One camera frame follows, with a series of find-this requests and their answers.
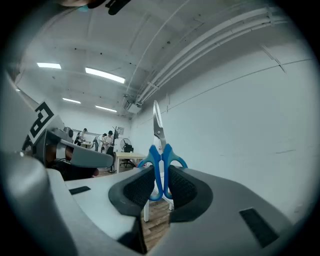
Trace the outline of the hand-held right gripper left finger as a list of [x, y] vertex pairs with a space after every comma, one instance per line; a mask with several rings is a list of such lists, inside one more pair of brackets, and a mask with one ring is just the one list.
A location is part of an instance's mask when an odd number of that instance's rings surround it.
[[141, 212], [154, 188], [152, 167], [64, 181], [48, 169], [59, 253], [147, 253]]

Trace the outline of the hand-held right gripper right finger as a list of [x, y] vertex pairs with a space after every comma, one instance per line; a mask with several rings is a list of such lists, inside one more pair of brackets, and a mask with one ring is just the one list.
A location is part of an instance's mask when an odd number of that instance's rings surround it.
[[238, 182], [171, 166], [169, 187], [182, 203], [152, 256], [271, 256], [288, 241], [289, 219]]

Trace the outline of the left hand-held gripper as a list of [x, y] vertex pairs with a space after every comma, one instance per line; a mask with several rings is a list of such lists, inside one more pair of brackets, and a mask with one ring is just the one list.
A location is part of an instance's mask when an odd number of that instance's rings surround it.
[[89, 179], [99, 175], [97, 168], [109, 168], [113, 157], [73, 144], [74, 132], [46, 102], [36, 109], [37, 119], [21, 151], [47, 167], [55, 166], [64, 181]]

